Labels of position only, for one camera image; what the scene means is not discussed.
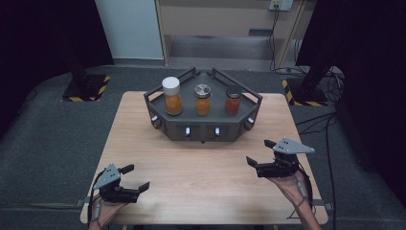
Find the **white wall power outlet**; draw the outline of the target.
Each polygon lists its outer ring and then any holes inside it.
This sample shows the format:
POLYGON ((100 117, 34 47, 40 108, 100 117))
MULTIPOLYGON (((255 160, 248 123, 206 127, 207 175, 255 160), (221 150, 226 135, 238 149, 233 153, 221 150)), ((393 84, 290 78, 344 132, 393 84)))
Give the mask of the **white wall power outlet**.
POLYGON ((294 0, 270 0, 270 11, 288 12, 293 6, 294 0))

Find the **person's left hand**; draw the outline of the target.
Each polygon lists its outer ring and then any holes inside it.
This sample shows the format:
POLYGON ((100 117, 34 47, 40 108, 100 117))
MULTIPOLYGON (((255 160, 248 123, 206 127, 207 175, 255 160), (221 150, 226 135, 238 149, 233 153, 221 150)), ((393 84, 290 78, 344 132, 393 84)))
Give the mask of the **person's left hand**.
POLYGON ((100 197, 92 201, 92 218, 88 230, 104 230, 110 221, 126 206, 126 203, 111 203, 100 197))

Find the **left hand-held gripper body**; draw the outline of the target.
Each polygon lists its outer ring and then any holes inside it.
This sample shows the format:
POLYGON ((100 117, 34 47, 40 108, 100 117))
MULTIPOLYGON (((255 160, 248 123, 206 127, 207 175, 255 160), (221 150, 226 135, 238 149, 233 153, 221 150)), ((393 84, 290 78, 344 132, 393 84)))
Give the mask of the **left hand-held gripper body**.
POLYGON ((93 190, 98 190, 101 199, 111 203, 136 203, 138 189, 126 189, 120 185, 121 173, 114 164, 109 164, 96 178, 93 190))

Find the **white panel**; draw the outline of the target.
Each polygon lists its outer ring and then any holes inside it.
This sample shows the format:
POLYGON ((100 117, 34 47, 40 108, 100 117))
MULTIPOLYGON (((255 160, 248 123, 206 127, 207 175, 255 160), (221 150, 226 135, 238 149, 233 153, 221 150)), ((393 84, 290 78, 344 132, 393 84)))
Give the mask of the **white panel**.
POLYGON ((155 0, 96 0, 113 58, 164 59, 155 0))

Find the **black stand with striped base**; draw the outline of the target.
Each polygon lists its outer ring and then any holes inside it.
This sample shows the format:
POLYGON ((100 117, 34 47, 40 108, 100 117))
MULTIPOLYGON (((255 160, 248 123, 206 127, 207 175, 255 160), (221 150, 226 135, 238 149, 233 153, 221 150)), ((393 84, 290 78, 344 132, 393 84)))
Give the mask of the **black stand with striped base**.
POLYGON ((94 102, 101 98, 110 78, 88 74, 79 63, 69 64, 72 80, 62 94, 65 102, 94 102))
POLYGON ((330 68, 330 64, 319 60, 310 66, 302 80, 283 80, 282 86, 288 103, 300 106, 327 106, 327 96, 319 82, 330 68))

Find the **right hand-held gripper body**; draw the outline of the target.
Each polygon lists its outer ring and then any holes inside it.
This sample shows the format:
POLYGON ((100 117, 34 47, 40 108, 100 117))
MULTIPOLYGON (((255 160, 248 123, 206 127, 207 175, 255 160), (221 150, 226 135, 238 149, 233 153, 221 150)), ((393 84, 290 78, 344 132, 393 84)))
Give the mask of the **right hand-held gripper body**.
POLYGON ((274 151, 272 163, 258 163, 256 171, 258 177, 288 177, 293 175, 300 166, 298 153, 314 153, 315 149, 299 142, 283 137, 274 151))

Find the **person's right hand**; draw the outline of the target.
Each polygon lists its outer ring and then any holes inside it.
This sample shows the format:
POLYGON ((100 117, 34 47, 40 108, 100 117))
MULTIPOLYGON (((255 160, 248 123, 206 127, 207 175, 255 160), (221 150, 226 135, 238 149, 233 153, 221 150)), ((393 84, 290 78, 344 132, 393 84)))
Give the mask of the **person's right hand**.
POLYGON ((288 177, 268 177, 290 201, 295 209, 301 206, 310 206, 305 187, 305 178, 300 172, 295 172, 288 177))

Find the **black curtain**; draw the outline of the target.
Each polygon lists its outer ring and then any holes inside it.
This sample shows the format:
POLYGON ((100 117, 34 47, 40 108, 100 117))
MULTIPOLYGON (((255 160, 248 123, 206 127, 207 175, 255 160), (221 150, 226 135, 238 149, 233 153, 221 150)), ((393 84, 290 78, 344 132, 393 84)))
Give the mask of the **black curtain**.
POLYGON ((297 63, 339 68, 338 117, 363 168, 406 208, 406 0, 317 0, 297 63))
POLYGON ((0 0, 0 138, 28 94, 70 71, 113 62, 96 0, 0 0))

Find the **white lid spice jar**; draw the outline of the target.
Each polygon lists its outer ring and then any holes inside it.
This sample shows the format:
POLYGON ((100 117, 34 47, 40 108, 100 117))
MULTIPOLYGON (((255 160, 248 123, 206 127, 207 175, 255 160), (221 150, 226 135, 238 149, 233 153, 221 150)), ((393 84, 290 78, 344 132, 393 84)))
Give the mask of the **white lid spice jar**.
POLYGON ((183 105, 180 97, 180 80, 176 77, 166 77, 162 80, 162 86, 167 113, 169 115, 181 113, 183 105))

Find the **silver lid spice jar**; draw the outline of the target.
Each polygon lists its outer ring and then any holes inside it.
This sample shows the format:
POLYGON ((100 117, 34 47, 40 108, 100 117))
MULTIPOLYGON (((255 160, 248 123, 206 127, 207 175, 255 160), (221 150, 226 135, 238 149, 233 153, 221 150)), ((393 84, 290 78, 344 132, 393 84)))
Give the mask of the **silver lid spice jar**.
POLYGON ((207 84, 198 84, 194 88, 195 111, 200 116, 210 113, 211 108, 211 88, 207 84))

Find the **light wooden cabinet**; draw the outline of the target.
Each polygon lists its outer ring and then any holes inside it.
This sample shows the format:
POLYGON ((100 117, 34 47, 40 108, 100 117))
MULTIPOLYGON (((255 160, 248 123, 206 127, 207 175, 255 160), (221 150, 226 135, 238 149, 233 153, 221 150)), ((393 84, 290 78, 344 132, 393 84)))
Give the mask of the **light wooden cabinet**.
POLYGON ((289 11, 270 11, 270 0, 155 0, 162 36, 247 37, 269 30, 276 42, 275 61, 282 66, 294 39, 301 39, 317 0, 294 0, 289 11))

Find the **dark grey corner spice rack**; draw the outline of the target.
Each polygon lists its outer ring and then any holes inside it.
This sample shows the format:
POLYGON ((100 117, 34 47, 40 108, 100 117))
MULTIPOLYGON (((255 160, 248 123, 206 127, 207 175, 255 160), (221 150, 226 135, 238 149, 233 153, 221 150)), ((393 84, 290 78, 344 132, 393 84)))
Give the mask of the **dark grey corner spice rack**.
POLYGON ((254 126, 262 96, 231 76, 213 69, 206 73, 191 68, 177 76, 183 110, 169 115, 165 110, 165 95, 161 85, 144 94, 152 126, 172 141, 233 142, 254 126), (210 113, 200 116, 195 111, 194 88, 207 84, 211 88, 210 113), (225 110, 226 89, 229 84, 242 88, 239 111, 228 115, 225 110))

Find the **black lid spice jar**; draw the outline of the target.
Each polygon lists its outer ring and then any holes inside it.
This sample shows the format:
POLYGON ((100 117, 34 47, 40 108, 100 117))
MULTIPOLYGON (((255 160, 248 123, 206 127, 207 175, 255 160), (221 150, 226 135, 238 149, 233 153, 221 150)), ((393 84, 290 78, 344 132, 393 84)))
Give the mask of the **black lid spice jar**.
POLYGON ((242 88, 237 84, 229 84, 226 89, 225 110, 228 115, 236 115, 239 111, 242 88))

